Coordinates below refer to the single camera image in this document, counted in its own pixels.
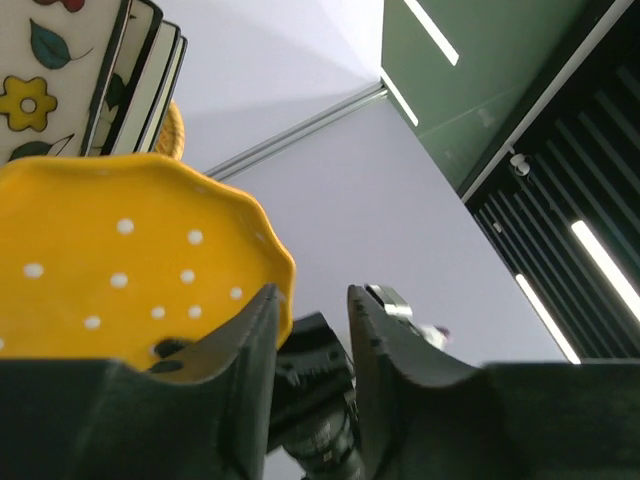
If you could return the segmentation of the orange polka dot plate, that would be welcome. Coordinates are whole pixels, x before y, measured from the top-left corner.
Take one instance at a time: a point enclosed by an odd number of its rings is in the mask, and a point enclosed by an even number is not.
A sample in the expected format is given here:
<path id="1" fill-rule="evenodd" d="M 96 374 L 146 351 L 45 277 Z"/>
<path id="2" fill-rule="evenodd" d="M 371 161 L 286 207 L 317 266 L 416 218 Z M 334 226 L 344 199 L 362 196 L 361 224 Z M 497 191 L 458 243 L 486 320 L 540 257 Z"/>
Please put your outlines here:
<path id="1" fill-rule="evenodd" d="M 116 358 L 197 341 L 265 285 L 279 343 L 296 267 L 260 203 L 159 154 L 33 156 L 1 170 L 1 354 Z"/>

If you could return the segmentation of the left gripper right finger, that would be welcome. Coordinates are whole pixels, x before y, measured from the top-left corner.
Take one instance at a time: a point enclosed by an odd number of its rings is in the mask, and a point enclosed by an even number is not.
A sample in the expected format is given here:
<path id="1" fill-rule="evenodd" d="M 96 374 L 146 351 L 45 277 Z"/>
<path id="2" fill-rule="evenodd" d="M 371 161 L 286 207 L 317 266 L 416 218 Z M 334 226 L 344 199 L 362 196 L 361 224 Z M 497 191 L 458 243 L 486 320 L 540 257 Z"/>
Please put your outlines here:
<path id="1" fill-rule="evenodd" d="M 632 361 L 467 365 L 347 291 L 370 479 L 635 479 Z"/>

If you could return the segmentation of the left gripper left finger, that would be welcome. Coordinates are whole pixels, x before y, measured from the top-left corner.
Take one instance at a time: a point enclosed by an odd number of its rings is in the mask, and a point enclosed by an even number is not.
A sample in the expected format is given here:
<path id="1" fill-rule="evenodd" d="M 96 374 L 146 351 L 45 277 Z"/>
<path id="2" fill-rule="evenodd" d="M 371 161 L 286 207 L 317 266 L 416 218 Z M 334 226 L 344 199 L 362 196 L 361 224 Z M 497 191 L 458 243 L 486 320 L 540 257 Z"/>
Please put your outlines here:
<path id="1" fill-rule="evenodd" d="M 106 359 L 3 361 L 2 477 L 260 478 L 278 317 L 268 284 L 146 371 Z"/>

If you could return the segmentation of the floral square plate dark rim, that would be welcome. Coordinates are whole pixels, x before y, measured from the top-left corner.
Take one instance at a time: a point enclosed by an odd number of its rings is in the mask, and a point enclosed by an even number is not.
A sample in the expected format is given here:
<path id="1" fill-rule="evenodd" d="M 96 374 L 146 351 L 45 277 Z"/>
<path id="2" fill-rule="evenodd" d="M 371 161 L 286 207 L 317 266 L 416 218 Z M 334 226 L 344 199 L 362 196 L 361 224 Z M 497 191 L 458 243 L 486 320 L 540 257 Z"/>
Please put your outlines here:
<path id="1" fill-rule="evenodd" d="M 1 161 L 88 155 L 128 1 L 1 4 Z"/>

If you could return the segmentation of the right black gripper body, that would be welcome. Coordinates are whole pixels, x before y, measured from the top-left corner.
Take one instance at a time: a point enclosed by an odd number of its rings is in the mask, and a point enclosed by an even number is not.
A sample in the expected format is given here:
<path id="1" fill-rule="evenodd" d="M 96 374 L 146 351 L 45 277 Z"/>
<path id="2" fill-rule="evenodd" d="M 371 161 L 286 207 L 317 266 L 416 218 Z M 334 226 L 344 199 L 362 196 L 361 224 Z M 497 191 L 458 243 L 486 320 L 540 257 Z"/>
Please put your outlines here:
<path id="1" fill-rule="evenodd" d="M 363 479 L 354 379 L 324 315 L 295 320 L 276 356 L 267 452 L 284 449 L 306 479 Z"/>

